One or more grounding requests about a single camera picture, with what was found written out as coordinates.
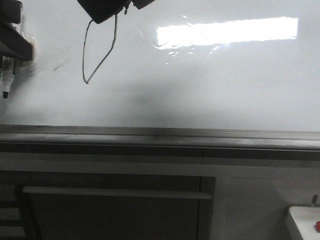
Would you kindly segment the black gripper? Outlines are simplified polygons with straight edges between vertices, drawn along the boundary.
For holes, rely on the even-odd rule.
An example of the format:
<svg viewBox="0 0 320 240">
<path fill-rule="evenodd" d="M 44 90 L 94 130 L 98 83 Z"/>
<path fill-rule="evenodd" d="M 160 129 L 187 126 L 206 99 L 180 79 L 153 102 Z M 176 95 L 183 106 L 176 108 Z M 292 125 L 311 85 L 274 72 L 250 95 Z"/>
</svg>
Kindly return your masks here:
<svg viewBox="0 0 320 240">
<path fill-rule="evenodd" d="M 100 24 L 125 8 L 125 14 L 132 3 L 138 10 L 148 6 L 155 0 L 77 0 L 84 11 L 96 23 Z"/>
</svg>

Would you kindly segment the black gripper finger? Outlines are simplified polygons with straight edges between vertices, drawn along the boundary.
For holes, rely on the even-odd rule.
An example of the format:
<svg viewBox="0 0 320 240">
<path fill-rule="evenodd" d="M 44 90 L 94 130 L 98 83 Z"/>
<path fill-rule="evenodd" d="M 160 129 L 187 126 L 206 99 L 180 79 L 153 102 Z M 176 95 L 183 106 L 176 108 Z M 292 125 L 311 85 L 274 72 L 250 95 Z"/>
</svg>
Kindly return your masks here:
<svg viewBox="0 0 320 240">
<path fill-rule="evenodd" d="M 34 48 L 21 34 L 22 12 L 23 4 L 19 0 L 0 2 L 0 54 L 31 61 Z"/>
</svg>

